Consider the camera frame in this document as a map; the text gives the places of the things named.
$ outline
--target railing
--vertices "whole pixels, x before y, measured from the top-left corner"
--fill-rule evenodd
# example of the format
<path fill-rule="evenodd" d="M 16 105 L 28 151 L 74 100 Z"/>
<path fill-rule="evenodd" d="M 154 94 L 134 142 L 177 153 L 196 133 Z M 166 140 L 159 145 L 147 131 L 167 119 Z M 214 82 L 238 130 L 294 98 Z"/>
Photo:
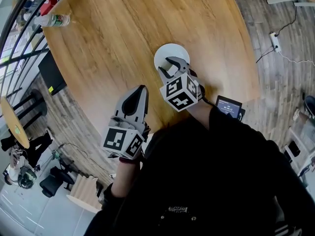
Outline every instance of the railing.
<path fill-rule="evenodd" d="M 5 25 L 3 27 L 3 31 L 1 33 L 1 36 L 0 36 L 0 54 L 2 55 L 2 52 L 4 50 L 4 46 L 5 46 L 5 42 L 9 36 L 9 33 L 12 29 L 12 26 L 16 20 L 16 18 L 18 17 L 20 11 L 23 9 L 23 6 L 25 4 L 27 0 L 17 0 L 16 2 L 16 5 L 15 7 L 13 8 L 11 14 L 9 15 L 8 19 L 6 20 L 5 22 Z M 10 73 L 11 75 L 11 78 L 10 78 L 10 81 L 9 81 L 9 84 L 8 84 L 8 87 L 7 87 L 7 90 L 6 90 L 6 93 L 5 93 L 5 97 L 9 98 L 14 95 L 13 97 L 13 100 L 11 101 L 11 103 L 14 102 L 15 100 L 15 97 L 16 97 L 16 93 L 11 93 L 9 94 L 9 89 L 10 89 L 10 86 L 11 86 L 11 83 L 12 83 L 12 79 L 13 79 L 13 76 L 14 74 L 16 73 L 17 71 L 17 68 L 18 68 L 18 65 L 19 65 L 19 62 L 21 60 L 24 60 L 24 63 L 22 64 L 22 69 L 20 71 L 20 74 L 18 75 L 18 78 L 14 84 L 14 87 L 12 89 L 12 92 L 15 91 L 16 88 L 21 88 L 21 85 L 24 81 L 24 79 L 26 78 L 28 72 L 30 71 L 32 65 L 35 63 L 35 61 L 37 60 L 37 58 L 39 57 L 39 55 L 43 54 L 43 53 L 46 53 L 49 51 L 47 47 L 47 44 L 44 45 L 44 47 L 40 50 L 36 50 L 38 48 L 38 46 L 40 45 L 40 43 L 42 42 L 42 40 L 44 39 L 44 35 L 38 40 L 37 44 L 34 46 L 33 50 L 30 52 L 30 53 L 27 53 L 25 54 L 25 51 L 26 49 L 28 48 L 28 46 L 30 45 L 30 43 L 32 42 L 32 40 L 34 39 L 34 37 L 41 31 L 41 26 L 37 26 L 36 29 L 34 30 L 34 32 L 32 33 L 32 35 L 30 36 L 29 40 L 27 41 L 25 47 L 23 48 L 21 54 L 17 57 L 14 57 L 13 58 L 13 54 L 18 46 L 18 43 L 19 41 L 21 40 L 24 32 L 26 31 L 27 27 L 30 25 L 31 21 L 33 20 L 33 18 L 37 15 L 40 7 L 45 3 L 46 0 L 41 0 L 36 7 L 34 7 L 33 9 L 33 12 L 31 13 L 30 17 L 28 18 L 28 20 L 26 21 L 25 25 L 23 26 L 22 30 L 20 31 L 14 45 L 13 45 L 13 48 L 11 50 L 11 53 L 9 55 L 9 58 L 8 60 L 6 60 L 5 62 L 1 63 L 0 64 L 0 68 L 3 68 L 5 67 L 5 70 L 4 70 L 4 75 L 3 75 L 3 78 L 2 78 L 2 82 L 1 82 L 1 88 L 0 88 L 0 96 L 2 96 L 2 91 L 3 91 L 3 85 L 4 85 L 4 80 L 6 79 L 6 77 L 8 77 L 9 75 L 7 75 L 7 71 L 8 71 L 8 67 L 10 64 L 16 62 L 16 65 L 13 69 L 13 72 Z M 26 71 L 26 73 L 24 73 L 24 76 L 22 78 L 22 81 L 20 82 L 19 86 L 17 87 L 17 84 L 19 82 L 19 79 L 21 78 L 21 75 L 23 74 L 24 70 L 26 69 L 26 65 L 28 64 L 28 62 L 30 61 L 31 57 L 35 56 L 35 58 L 33 59 L 31 65 L 29 66 L 28 70 Z"/>

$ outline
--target digital screen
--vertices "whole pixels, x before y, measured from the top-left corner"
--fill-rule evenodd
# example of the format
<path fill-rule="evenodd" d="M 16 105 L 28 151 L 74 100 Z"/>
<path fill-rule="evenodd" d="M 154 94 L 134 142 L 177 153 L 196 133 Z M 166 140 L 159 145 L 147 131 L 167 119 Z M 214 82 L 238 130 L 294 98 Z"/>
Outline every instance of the digital screen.
<path fill-rule="evenodd" d="M 231 114 L 233 118 L 238 117 L 238 113 L 241 108 L 238 105 L 220 99 L 218 101 L 217 107 L 220 109 L 221 112 L 225 113 L 226 115 Z"/>

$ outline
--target wrist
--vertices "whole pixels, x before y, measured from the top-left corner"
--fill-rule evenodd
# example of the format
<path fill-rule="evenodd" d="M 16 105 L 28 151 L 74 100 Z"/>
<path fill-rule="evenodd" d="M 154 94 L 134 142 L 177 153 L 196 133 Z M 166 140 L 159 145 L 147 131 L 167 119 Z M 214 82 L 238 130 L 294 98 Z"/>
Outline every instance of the wrist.
<path fill-rule="evenodd" d="M 119 157 L 119 161 L 121 163 L 127 163 L 127 164 L 138 164 L 138 163 L 141 162 L 142 158 L 143 158 L 143 156 L 142 156 L 142 153 L 141 153 L 141 154 L 139 154 L 139 156 L 137 158 L 135 158 L 133 160 L 127 159 L 125 157 Z"/>
<path fill-rule="evenodd" d="M 212 108 L 213 106 L 207 104 L 203 100 L 200 100 L 197 104 L 187 108 L 187 111 L 209 130 L 209 115 Z"/>
<path fill-rule="evenodd" d="M 112 195 L 116 198 L 126 197 L 139 172 L 140 163 L 130 164 L 120 162 L 111 188 Z"/>

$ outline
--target wooden tabletop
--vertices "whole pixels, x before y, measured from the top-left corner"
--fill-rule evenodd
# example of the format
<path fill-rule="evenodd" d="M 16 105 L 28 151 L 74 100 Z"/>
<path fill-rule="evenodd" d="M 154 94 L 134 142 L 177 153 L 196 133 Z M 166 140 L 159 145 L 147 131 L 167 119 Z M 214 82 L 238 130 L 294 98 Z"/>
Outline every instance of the wooden tabletop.
<path fill-rule="evenodd" d="M 164 102 L 154 54 L 180 44 L 205 81 L 206 96 L 246 102 L 259 97 L 248 31 L 234 0 L 61 0 L 54 13 L 67 27 L 44 28 L 51 52 L 75 100 L 99 133 L 127 90 L 149 90 L 146 121 L 153 131 L 184 118 Z"/>
<path fill-rule="evenodd" d="M 15 139 L 24 147 L 29 148 L 30 142 L 28 136 L 25 133 L 23 126 L 20 123 L 20 120 L 14 113 L 13 108 L 10 103 L 6 100 L 5 97 L 1 97 L 0 105 L 2 109 L 2 114 L 5 119 L 6 124 L 8 125 L 11 133 Z"/>

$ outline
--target black chair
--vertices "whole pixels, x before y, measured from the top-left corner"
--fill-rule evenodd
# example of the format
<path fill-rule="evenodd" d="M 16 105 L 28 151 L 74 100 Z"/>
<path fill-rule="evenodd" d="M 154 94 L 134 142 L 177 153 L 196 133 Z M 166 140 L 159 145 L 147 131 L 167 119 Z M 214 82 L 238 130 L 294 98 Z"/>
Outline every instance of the black chair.
<path fill-rule="evenodd" d="M 306 96 L 304 104 L 310 115 L 315 118 L 315 98 L 311 95 Z"/>
<path fill-rule="evenodd" d="M 65 170 L 60 170 L 55 166 L 50 169 L 49 176 L 40 182 L 39 186 L 43 188 L 42 193 L 46 197 L 51 198 L 55 196 L 57 190 L 63 182 L 68 184 L 66 189 L 68 189 L 70 184 L 74 184 L 73 179 L 66 173 Z"/>

